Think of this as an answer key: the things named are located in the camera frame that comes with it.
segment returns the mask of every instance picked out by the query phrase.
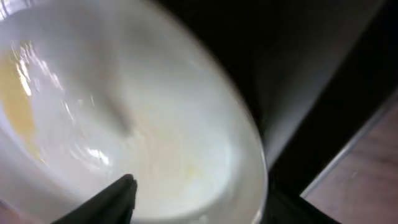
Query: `white bowl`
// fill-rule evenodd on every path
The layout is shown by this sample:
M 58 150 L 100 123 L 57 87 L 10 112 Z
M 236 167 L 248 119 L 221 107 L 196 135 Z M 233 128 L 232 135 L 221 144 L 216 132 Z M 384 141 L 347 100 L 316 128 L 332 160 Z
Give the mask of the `white bowl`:
M 5 2 L 3 201 L 51 222 L 132 173 L 134 223 L 259 221 L 267 174 L 252 119 L 169 15 L 147 1 Z

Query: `dark background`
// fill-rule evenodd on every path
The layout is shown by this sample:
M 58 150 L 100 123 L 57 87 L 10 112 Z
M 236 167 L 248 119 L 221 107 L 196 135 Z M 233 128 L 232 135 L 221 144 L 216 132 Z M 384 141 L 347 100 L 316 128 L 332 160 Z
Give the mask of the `dark background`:
M 219 60 L 251 110 L 271 170 L 269 223 L 324 218 L 299 194 L 397 88 L 397 3 L 159 1 Z

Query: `wooden surface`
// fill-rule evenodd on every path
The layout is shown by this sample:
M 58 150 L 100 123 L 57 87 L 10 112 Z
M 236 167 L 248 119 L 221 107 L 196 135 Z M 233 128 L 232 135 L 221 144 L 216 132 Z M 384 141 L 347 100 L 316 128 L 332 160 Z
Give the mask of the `wooden surface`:
M 398 104 L 306 199 L 341 223 L 398 223 Z

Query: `white liquid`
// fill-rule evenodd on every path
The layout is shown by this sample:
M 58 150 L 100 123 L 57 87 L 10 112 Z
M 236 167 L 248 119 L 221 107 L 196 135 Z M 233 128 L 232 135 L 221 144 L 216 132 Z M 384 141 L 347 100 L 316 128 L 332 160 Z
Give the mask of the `white liquid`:
M 123 82 L 114 83 L 113 90 L 130 116 L 130 133 L 123 133 L 120 118 L 108 114 L 103 94 L 90 91 L 71 70 L 58 72 L 57 64 L 67 62 L 44 60 L 32 41 L 14 47 L 25 52 L 29 64 L 33 140 L 27 142 L 3 111 L 2 127 L 80 202 L 126 173 L 138 182 L 137 219 L 187 215 L 224 191 L 231 176 L 228 145 L 219 134 L 211 134 L 211 122 L 200 120 L 201 105 L 189 95 L 176 94 L 167 77 L 135 77 L 130 63 L 121 62 Z

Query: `yellow liquid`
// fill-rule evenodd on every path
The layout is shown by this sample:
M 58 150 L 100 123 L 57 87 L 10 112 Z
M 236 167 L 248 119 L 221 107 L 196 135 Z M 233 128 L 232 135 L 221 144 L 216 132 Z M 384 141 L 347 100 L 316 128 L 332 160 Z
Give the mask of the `yellow liquid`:
M 0 57 L 0 103 L 14 131 L 22 138 L 28 150 L 39 158 L 39 150 L 34 143 L 35 123 L 30 105 L 30 90 L 27 91 L 27 77 L 22 66 L 29 66 L 21 60 L 21 49 L 9 50 Z

